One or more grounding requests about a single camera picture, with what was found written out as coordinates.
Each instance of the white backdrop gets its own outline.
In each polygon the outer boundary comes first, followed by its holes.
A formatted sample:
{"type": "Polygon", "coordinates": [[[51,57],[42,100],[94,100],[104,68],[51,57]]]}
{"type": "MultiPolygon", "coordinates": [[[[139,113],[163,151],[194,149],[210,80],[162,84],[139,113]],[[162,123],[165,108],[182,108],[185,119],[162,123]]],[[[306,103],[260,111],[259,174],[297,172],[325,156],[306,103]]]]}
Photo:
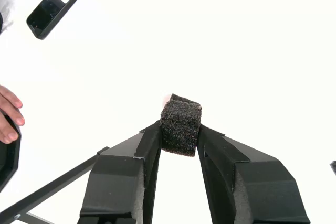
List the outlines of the white backdrop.
{"type": "MultiPolygon", "coordinates": [[[[0,211],[160,118],[176,93],[202,122],[280,159],[312,224],[335,223],[334,0],[79,0],[44,41],[16,0],[0,83],[23,101],[19,170],[0,211]]],[[[77,223],[88,174],[32,213],[77,223]]],[[[198,157],[162,153],[153,224],[211,223],[198,157]]]]}

